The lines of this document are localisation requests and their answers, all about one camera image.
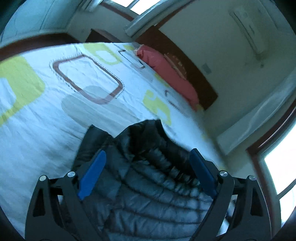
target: white bed sheet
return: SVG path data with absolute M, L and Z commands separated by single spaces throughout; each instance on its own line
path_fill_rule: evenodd
M 202 118 L 133 54 L 131 43 L 64 45 L 13 57 L 0 63 L 0 94 L 0 205 L 22 236 L 39 176 L 70 171 L 91 124 L 115 137 L 160 118 L 173 141 L 223 168 Z

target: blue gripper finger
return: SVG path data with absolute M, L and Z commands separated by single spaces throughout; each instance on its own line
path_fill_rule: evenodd
M 106 159 L 106 153 L 104 151 L 99 152 L 84 174 L 83 178 L 80 180 L 77 195 L 81 201 L 91 194 L 106 165 Z
M 217 196 L 217 184 L 213 175 L 210 173 L 208 168 L 205 165 L 205 159 L 199 153 L 199 151 L 195 148 L 191 150 L 189 156 L 189 162 L 191 164 L 192 169 L 195 172 L 200 184 L 208 196 L 211 198 L 215 198 Z

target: red pillow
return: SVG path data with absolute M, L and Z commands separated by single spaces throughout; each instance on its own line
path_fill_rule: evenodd
M 186 69 L 182 65 L 181 61 L 175 55 L 171 53 L 167 53 L 167 54 L 164 54 L 164 57 L 181 78 L 187 79 Z
M 136 54 L 142 61 L 153 68 L 172 88 L 181 94 L 194 110 L 197 110 L 199 100 L 195 89 L 188 80 L 179 76 L 160 52 L 142 45 L 136 51 Z

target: silver bolt head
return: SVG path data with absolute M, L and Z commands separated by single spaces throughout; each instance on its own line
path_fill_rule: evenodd
M 249 176 L 249 179 L 250 179 L 251 181 L 256 181 L 256 177 L 254 177 L 253 175 L 250 175 L 250 176 Z
M 75 172 L 68 172 L 68 174 L 67 174 L 68 177 L 74 177 L 75 175 L 76 175 Z
M 227 177 L 227 176 L 228 176 L 228 173 L 227 173 L 226 171 L 221 171 L 221 172 L 220 172 L 220 175 L 221 175 L 222 177 Z
M 40 178 L 39 178 L 39 180 L 41 181 L 41 182 L 43 182 L 43 181 L 45 181 L 46 180 L 46 176 L 41 176 Z

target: wall-mounted air conditioner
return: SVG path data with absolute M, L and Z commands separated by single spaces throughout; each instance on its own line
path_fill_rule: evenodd
M 230 15 L 234 18 L 241 30 L 244 32 L 255 54 L 261 55 L 263 52 L 265 52 L 266 45 L 264 44 L 261 33 L 253 23 L 253 20 L 247 11 L 241 6 L 230 12 Z

